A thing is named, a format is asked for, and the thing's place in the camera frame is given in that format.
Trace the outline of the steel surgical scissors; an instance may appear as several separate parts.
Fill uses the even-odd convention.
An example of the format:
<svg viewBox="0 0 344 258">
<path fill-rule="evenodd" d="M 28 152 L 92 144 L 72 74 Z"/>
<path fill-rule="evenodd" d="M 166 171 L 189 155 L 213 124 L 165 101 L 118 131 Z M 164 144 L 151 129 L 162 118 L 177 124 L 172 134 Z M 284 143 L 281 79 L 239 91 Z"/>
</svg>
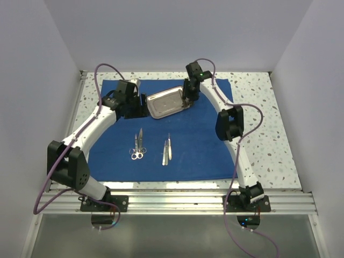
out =
<svg viewBox="0 0 344 258">
<path fill-rule="evenodd" d="M 143 147 L 143 129 L 141 128 L 138 136 L 138 152 L 145 154 L 147 149 Z"/>
</svg>

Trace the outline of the blue surgical cloth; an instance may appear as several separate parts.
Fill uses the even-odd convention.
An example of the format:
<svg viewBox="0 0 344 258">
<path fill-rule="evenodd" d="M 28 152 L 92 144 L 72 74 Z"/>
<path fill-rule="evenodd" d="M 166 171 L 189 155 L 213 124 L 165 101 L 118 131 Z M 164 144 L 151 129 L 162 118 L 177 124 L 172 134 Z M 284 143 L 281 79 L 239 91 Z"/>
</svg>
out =
<svg viewBox="0 0 344 258">
<path fill-rule="evenodd" d="M 171 116 L 119 119 L 93 145 L 89 169 L 103 182 L 198 181 L 230 178 L 234 164 L 224 142 L 216 135 L 218 113 L 200 94 L 194 105 Z M 142 159 L 129 150 L 143 129 Z M 162 165 L 164 142 L 171 138 L 172 160 Z"/>
</svg>

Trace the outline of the short steel scissors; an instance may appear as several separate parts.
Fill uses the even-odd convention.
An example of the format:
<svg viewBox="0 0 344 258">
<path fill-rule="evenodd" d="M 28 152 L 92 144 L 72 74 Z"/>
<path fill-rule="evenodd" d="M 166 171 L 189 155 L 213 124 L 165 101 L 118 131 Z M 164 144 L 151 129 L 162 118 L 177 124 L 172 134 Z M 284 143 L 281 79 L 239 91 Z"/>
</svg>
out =
<svg viewBox="0 0 344 258">
<path fill-rule="evenodd" d="M 140 152 L 137 151 L 136 154 L 131 155 L 131 159 L 132 160 L 142 159 L 143 155 L 144 155 L 143 153 L 140 153 Z"/>
</svg>

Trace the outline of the steel instrument tray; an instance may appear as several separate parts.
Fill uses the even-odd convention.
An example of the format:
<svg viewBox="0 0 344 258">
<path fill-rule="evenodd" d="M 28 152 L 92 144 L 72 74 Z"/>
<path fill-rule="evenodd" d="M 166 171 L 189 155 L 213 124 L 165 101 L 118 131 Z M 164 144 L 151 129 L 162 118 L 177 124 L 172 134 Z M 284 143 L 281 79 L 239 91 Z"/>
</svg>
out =
<svg viewBox="0 0 344 258">
<path fill-rule="evenodd" d="M 183 87 L 176 87 L 155 93 L 147 97 L 147 107 L 150 116 L 162 119 L 190 108 L 193 102 L 183 99 Z"/>
</svg>

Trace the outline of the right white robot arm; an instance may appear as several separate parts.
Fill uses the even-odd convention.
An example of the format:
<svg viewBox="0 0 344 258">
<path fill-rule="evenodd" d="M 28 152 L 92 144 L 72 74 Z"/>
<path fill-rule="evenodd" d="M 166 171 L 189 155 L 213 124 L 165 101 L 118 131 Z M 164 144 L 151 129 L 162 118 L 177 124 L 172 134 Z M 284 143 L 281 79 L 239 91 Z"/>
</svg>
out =
<svg viewBox="0 0 344 258">
<path fill-rule="evenodd" d="M 251 211 L 264 198 L 264 190 L 255 175 L 241 140 L 248 135 L 244 132 L 244 106 L 256 108 L 253 104 L 234 104 L 222 92 L 214 79 L 214 72 L 203 71 L 197 61 L 186 65 L 188 78 L 184 80 L 182 98 L 197 101 L 202 93 L 210 101 L 216 112 L 216 135 L 227 146 L 234 161 L 233 176 L 238 178 L 242 209 Z"/>
</svg>

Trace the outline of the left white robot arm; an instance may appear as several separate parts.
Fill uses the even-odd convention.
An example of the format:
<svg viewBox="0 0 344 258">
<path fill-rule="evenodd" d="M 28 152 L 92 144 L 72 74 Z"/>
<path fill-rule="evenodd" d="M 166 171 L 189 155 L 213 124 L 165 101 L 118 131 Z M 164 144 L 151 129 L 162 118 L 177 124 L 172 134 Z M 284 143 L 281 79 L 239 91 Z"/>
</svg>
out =
<svg viewBox="0 0 344 258">
<path fill-rule="evenodd" d="M 74 133 L 48 145 L 50 179 L 92 198 L 100 211 L 110 208 L 112 198 L 107 187 L 90 175 L 87 156 L 102 134 L 120 118 L 148 116 L 146 94 L 141 94 L 139 87 L 139 79 L 119 80 L 117 87 L 100 98 L 94 111 Z"/>
</svg>

